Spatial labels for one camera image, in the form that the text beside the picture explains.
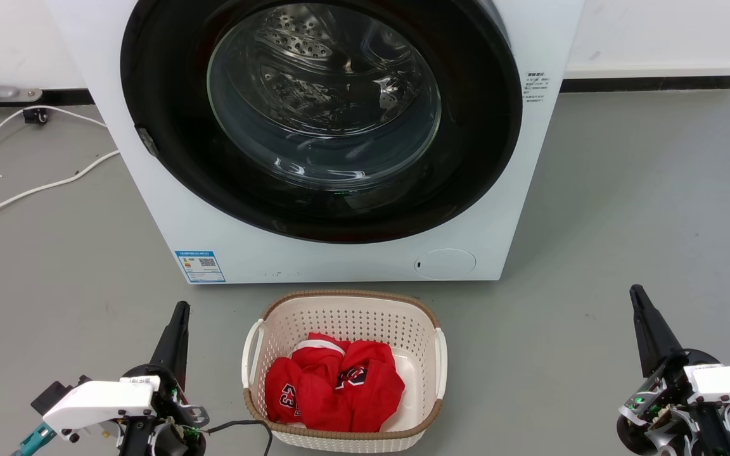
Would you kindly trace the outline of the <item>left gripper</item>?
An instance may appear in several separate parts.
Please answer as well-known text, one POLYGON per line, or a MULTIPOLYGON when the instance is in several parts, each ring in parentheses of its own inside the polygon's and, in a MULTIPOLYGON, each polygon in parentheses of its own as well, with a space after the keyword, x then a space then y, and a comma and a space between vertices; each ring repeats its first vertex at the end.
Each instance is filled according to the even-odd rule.
POLYGON ((140 412, 118 412, 120 455, 203 455, 201 429, 210 422, 207 409, 185 394, 190 304, 177 302, 149 364, 128 370, 129 380, 159 378, 150 404, 140 412))

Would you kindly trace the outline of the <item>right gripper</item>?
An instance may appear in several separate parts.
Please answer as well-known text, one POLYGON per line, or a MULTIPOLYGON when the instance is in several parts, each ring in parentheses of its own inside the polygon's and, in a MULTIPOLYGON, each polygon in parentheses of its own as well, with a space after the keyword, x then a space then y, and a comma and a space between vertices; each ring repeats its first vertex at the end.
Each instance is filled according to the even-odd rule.
POLYGON ((730 365, 685 350, 640 284, 629 289, 641 387, 618 410, 637 455, 730 455, 730 365))

